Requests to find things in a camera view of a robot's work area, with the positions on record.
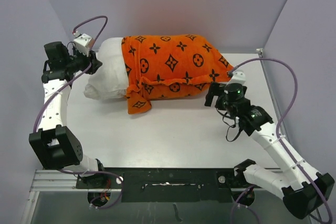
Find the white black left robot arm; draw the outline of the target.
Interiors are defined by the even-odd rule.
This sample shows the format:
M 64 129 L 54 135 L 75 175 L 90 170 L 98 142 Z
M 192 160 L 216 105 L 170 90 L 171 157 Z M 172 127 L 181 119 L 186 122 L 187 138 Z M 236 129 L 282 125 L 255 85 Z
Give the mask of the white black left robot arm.
M 60 41 L 44 45 L 47 55 L 41 76 L 44 105 L 28 140 L 44 169 L 88 176 L 88 182 L 100 188 L 107 181 L 103 165 L 83 153 L 80 141 L 67 126 L 68 99 L 73 83 L 86 73 L 94 74 L 102 66 L 91 49 L 93 43 L 92 39 L 75 39 L 72 54 Z

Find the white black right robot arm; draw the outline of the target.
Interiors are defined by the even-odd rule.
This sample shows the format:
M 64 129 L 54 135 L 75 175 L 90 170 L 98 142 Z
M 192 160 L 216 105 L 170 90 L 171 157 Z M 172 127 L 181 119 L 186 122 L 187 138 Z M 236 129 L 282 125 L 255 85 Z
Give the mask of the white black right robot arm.
M 335 180 L 311 166 L 276 129 L 272 117 L 260 106 L 245 98 L 246 86 L 240 83 L 212 82 L 205 98 L 211 106 L 225 111 L 241 132 L 258 143 L 281 169 L 273 173 L 247 159 L 234 167 L 234 182 L 241 187 L 254 184 L 282 199 L 287 210 L 304 219 L 329 199 Z

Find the orange patterned plush pillowcase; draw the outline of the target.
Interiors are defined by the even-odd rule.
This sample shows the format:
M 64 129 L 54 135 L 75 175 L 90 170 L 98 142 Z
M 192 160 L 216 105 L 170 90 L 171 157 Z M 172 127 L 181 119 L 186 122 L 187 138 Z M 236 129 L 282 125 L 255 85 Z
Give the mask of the orange patterned plush pillowcase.
M 129 85 L 128 113 L 145 113 L 151 102 L 195 96 L 211 82 L 228 82 L 233 66 L 201 35 L 127 36 L 121 42 Z

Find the white pillow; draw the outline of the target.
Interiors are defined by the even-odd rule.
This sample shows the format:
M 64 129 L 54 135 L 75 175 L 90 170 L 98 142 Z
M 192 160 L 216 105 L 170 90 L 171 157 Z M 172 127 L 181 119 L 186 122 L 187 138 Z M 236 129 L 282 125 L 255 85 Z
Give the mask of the white pillow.
M 97 59 L 102 62 L 102 66 L 89 77 L 83 92 L 86 98 L 107 100 L 126 95 L 129 79 L 121 43 L 121 37 L 114 37 L 101 44 Z

